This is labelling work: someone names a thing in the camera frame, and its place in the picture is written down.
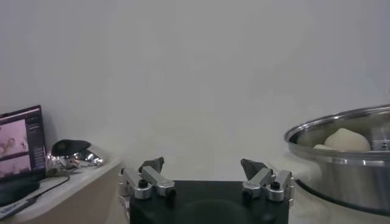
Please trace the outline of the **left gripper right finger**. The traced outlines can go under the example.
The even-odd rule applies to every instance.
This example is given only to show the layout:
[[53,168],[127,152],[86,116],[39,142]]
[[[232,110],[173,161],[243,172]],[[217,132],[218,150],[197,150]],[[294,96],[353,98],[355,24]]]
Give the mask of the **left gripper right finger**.
[[264,163],[245,158],[240,163],[247,177],[247,181],[243,182],[244,201],[252,201],[262,195],[269,201],[293,201],[295,186],[292,172],[281,170],[274,173]]

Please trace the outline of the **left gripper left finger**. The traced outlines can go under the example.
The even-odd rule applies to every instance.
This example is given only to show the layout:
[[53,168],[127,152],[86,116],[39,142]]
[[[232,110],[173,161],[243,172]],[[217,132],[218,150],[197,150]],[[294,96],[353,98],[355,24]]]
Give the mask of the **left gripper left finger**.
[[155,189],[157,195],[172,200],[176,196],[176,185],[161,174],[164,163],[165,159],[161,156],[144,161],[137,170],[131,167],[121,168],[118,174],[119,196],[148,200]]

